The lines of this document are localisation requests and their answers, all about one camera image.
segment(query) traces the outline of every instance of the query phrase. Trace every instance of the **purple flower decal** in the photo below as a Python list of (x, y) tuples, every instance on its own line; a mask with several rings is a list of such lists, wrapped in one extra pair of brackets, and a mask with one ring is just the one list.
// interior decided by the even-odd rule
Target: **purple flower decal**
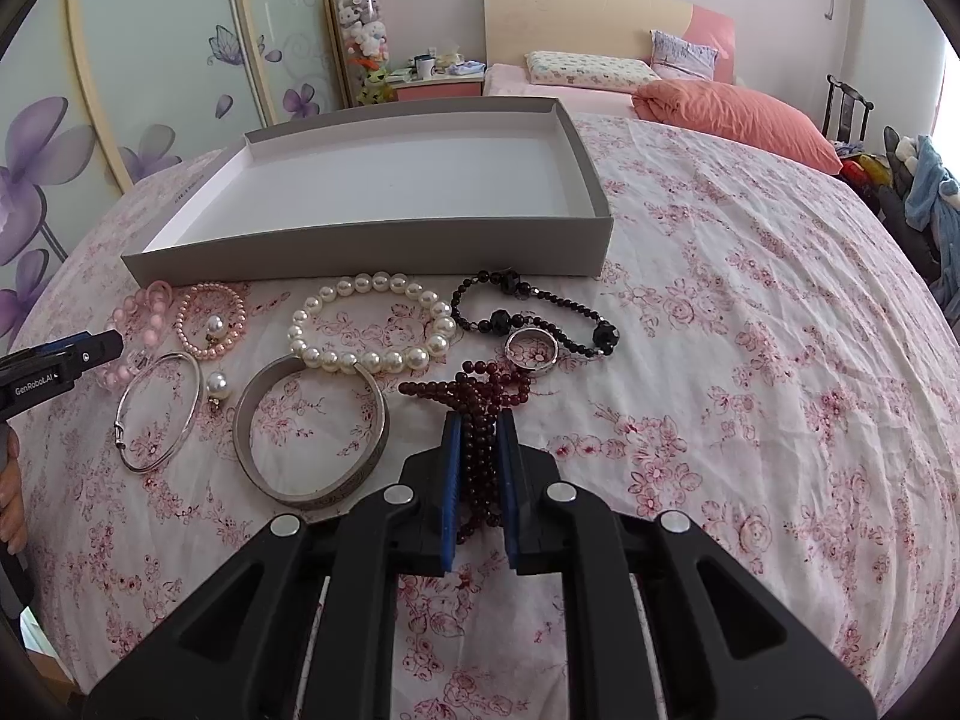
[(313, 100), (313, 87), (308, 83), (301, 86), (299, 94), (296, 89), (288, 89), (283, 93), (283, 110), (291, 115), (291, 122), (320, 113), (320, 105), (310, 100)]
[(54, 137), (66, 115), (66, 98), (28, 105), (7, 129), (6, 167), (0, 166), (0, 265), (13, 261), (37, 231), (61, 260), (66, 251), (46, 223), (41, 186), (58, 186), (80, 175), (93, 155), (93, 127), (81, 124)]
[(217, 119), (222, 119), (227, 116), (227, 111), (230, 108), (233, 108), (233, 98), (230, 95), (220, 95), (220, 99), (217, 100), (217, 109), (213, 112), (213, 115)]
[[(227, 65), (239, 66), (243, 64), (243, 52), (240, 49), (240, 40), (224, 25), (217, 25), (217, 34), (209, 39), (212, 55), (206, 57), (206, 64), (212, 65), (214, 61), (220, 60)], [(271, 52), (264, 53), (267, 49), (264, 43), (264, 36), (260, 35), (256, 42), (260, 55), (268, 62), (280, 62), (283, 58), (283, 52), (274, 49)]]
[(49, 263), (50, 253), (45, 248), (28, 251), (16, 263), (16, 290), (0, 290), (0, 338), (7, 338), (7, 351), (50, 283), (49, 278), (43, 278)]
[(174, 138), (176, 138), (176, 132), (171, 127), (167, 127), (166, 124), (151, 124), (143, 131), (136, 154), (126, 146), (120, 146), (120, 158), (134, 184), (148, 175), (179, 165), (183, 161), (179, 157), (167, 154), (174, 145)]

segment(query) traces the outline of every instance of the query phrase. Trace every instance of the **orange pillow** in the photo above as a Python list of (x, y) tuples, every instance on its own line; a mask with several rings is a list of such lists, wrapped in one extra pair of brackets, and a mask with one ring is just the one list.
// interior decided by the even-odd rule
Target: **orange pillow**
[(661, 124), (762, 148), (827, 175), (843, 167), (805, 114), (762, 92), (716, 81), (664, 80), (644, 84), (632, 98), (642, 119), (649, 111)]

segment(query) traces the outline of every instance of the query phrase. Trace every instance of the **pink floral pattern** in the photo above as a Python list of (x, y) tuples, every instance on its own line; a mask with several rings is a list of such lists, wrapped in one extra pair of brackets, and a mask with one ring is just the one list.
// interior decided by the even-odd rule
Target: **pink floral pattern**
[[(610, 360), (560, 356), (517, 411), (520, 438), (618, 512), (690, 514), (886, 709), (960, 600), (960, 347), (894, 242), (839, 182), (649, 122), (576, 124), (616, 216), (608, 261), (596, 279), (536, 283), (595, 307), (622, 341)], [(99, 329), (136, 288), (119, 259), (128, 236), (207, 160), (150, 176), (118, 202), (55, 274), (17, 343)], [(459, 280), (424, 279), (441, 293)], [(286, 352), (291, 309), (316, 285), (234, 285), (248, 333), (221, 365), (237, 391)], [(220, 309), (215, 299), (191, 314), (191, 333)], [(488, 310), (484, 299), (472, 309)], [(589, 341), (588, 323), (536, 309)], [(338, 302), (309, 333), (320, 346), (382, 349), (421, 341), (428, 327), (409, 303), (368, 295)], [(423, 375), (503, 360), (490, 337), (454, 341), (448, 361)], [(173, 348), (167, 333), (162, 350)], [(439, 441), (436, 404), (380, 378), (387, 450), (357, 493), (320, 515), (397, 480), (406, 457)], [(131, 401), (131, 452), (146, 458), (166, 445), (179, 424), (167, 415), (186, 408), (190, 386), (172, 367)], [(234, 404), (204, 408), (179, 454), (143, 478), (119, 463), (116, 397), (92, 377), (14, 420), (37, 608), (82, 688), (283, 511), (237, 464)], [(258, 410), (254, 456), (285, 469), (350, 464), (370, 418), (356, 377), (304, 372)], [(486, 530), (458, 548), (448, 576), (401, 577), (392, 716), (563, 716), (561, 598), (557, 577), (514, 576), (500, 533)]]

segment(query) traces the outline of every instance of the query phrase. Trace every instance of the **silver ring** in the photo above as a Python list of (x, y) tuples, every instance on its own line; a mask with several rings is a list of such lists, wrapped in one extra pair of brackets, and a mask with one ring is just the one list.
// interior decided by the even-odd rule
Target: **silver ring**
[(247, 474), (248, 479), (270, 498), (297, 509), (320, 509), (342, 501), (347, 495), (360, 487), (373, 471), (380, 460), (380, 455), (383, 454), (384, 447), (387, 445), (387, 436), (390, 434), (390, 413), (387, 411), (387, 402), (383, 398), (383, 393), (380, 391), (376, 379), (358, 362), (354, 365), (354, 368), (373, 393), (373, 425), (371, 425), (373, 435), (363, 454), (347, 470), (347, 473), (321, 490), (305, 495), (281, 493), (267, 483), (267, 480), (263, 478), (263, 474), (260, 473), (253, 462), (253, 453), (251, 453), (250, 448), (250, 429), (256, 407), (263, 400), (263, 396), (281, 379), (285, 379), (301, 370), (306, 370), (306, 364), (300, 357), (293, 354), (281, 357), (280, 360), (274, 360), (270, 365), (257, 372), (257, 375), (251, 379), (250, 384), (247, 384), (246, 389), (243, 390), (243, 394), (240, 395), (240, 400), (237, 403), (236, 412), (233, 415), (233, 448), (237, 451), (240, 466)]
[[(527, 365), (526, 362), (518, 360), (517, 356), (515, 356), (510, 347), (517, 338), (521, 338), (523, 336), (543, 336), (546, 338), (551, 350), (550, 359), (545, 362), (541, 362), (539, 365)], [(507, 359), (512, 362), (517, 370), (519, 370), (521, 373), (526, 373), (528, 376), (536, 378), (544, 375), (544, 373), (548, 372), (552, 367), (554, 367), (554, 365), (557, 365), (557, 358), (560, 357), (560, 345), (557, 343), (557, 339), (551, 336), (544, 329), (539, 327), (518, 327), (517, 330), (507, 336), (507, 343), (503, 344), (503, 352), (507, 355)]]
[[(145, 378), (155, 367), (160, 365), (160, 363), (165, 360), (186, 360), (189, 362), (193, 368), (194, 375), (197, 377), (197, 397), (194, 399), (193, 405), (190, 407), (190, 413), (186, 416), (186, 423), (184, 424), (184, 429), (181, 430), (181, 435), (176, 437), (176, 441), (173, 442), (170, 448), (148, 466), (132, 466), (130, 461), (127, 460), (127, 443), (123, 440), (124, 423), (122, 418), (124, 405), (126, 405), (127, 398), (130, 396), (130, 393), (133, 391), (133, 387), (136, 385), (136, 383)], [(186, 441), (186, 437), (190, 435), (190, 429), (193, 427), (193, 420), (197, 415), (197, 410), (200, 407), (200, 401), (203, 401), (203, 396), (205, 393), (206, 384), (203, 382), (203, 375), (200, 373), (200, 363), (189, 354), (184, 354), (184, 352), (170, 352), (162, 357), (157, 357), (153, 362), (150, 363), (150, 365), (147, 365), (144, 370), (141, 370), (141, 372), (134, 376), (133, 379), (131, 379), (131, 383), (127, 384), (127, 388), (123, 390), (123, 395), (120, 396), (120, 402), (117, 404), (117, 416), (113, 422), (113, 444), (120, 453), (120, 460), (123, 461), (123, 465), (126, 466), (129, 471), (133, 471), (133, 473), (149, 473), (163, 463), (167, 458), (175, 455), (176, 452), (181, 448), (181, 445), (183, 445)]]

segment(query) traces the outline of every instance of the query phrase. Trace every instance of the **pink pearl bracelet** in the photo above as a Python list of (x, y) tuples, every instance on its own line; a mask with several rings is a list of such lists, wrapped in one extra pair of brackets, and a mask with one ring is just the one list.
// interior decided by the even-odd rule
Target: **pink pearl bracelet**
[[(184, 321), (187, 311), (193, 299), (201, 292), (218, 292), (227, 295), (233, 303), (235, 312), (234, 321), (231, 324), (224, 322), (217, 314), (213, 314), (206, 321), (206, 348), (191, 343), (184, 333)], [(176, 309), (176, 320), (174, 330), (176, 337), (184, 347), (187, 354), (192, 355), (197, 360), (216, 360), (223, 357), (240, 341), (240, 337), (247, 328), (247, 309), (243, 303), (243, 298), (232, 290), (226, 284), (220, 284), (216, 281), (205, 281), (197, 284), (187, 290), (184, 299), (181, 300), (179, 308)]]
[(100, 386), (113, 391), (131, 383), (144, 367), (150, 364), (157, 346), (160, 346), (160, 330), (166, 322), (167, 309), (173, 303), (174, 290), (165, 281), (155, 281), (145, 290), (137, 290), (134, 295), (127, 295), (123, 304), (113, 309), (110, 318), (104, 324), (104, 330), (121, 329), (124, 324), (129, 326), (131, 320), (140, 312), (141, 308), (150, 310), (150, 319), (147, 326), (140, 333), (143, 346), (133, 346), (120, 360), (101, 365), (96, 373)]

